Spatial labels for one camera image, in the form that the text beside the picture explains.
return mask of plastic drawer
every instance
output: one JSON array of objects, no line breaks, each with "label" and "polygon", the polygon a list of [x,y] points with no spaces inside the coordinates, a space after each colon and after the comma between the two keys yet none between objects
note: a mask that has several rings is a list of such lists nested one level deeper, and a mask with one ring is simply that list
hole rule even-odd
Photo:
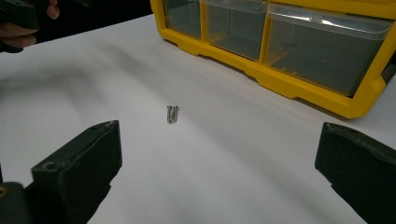
[{"label": "plastic drawer", "polygon": [[252,60],[259,60],[266,2],[200,0],[205,5],[207,42]]},{"label": "plastic drawer", "polygon": [[265,64],[345,96],[353,96],[391,21],[269,4]]},{"label": "plastic drawer", "polygon": [[169,29],[194,38],[201,38],[198,0],[164,0],[166,25]]}]

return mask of yellow storage organizer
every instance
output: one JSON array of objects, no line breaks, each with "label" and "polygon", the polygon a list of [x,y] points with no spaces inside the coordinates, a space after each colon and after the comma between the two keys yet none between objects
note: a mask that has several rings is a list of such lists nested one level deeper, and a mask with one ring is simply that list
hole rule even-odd
[{"label": "yellow storage organizer", "polygon": [[396,0],[150,0],[162,38],[354,119],[396,72]]}]

